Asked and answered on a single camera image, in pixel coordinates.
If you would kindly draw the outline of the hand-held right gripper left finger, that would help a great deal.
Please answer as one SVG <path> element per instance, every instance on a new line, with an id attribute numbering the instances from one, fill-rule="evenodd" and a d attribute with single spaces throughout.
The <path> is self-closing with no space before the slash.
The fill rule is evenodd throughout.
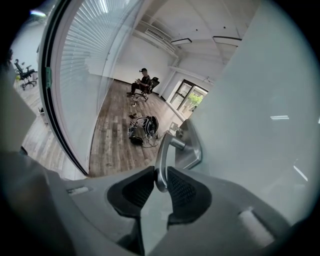
<path id="1" fill-rule="evenodd" d="M 62 181 L 65 225 L 77 256 L 145 255 L 141 212 L 154 189 L 154 167 Z"/>

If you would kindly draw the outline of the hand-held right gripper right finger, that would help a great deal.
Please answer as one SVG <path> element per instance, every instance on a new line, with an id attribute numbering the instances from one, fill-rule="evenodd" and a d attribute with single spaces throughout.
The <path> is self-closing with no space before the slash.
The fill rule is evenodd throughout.
<path id="1" fill-rule="evenodd" d="M 175 167 L 167 169 L 173 212 L 153 256 L 265 256 L 290 224 L 234 182 Z"/>

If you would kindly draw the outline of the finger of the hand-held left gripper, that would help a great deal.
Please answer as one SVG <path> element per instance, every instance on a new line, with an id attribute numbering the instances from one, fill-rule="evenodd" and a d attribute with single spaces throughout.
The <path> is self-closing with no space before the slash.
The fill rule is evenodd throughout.
<path id="1" fill-rule="evenodd" d="M 0 151 L 19 152 L 36 119 L 14 88 L 16 73 L 7 62 L 0 65 Z"/>

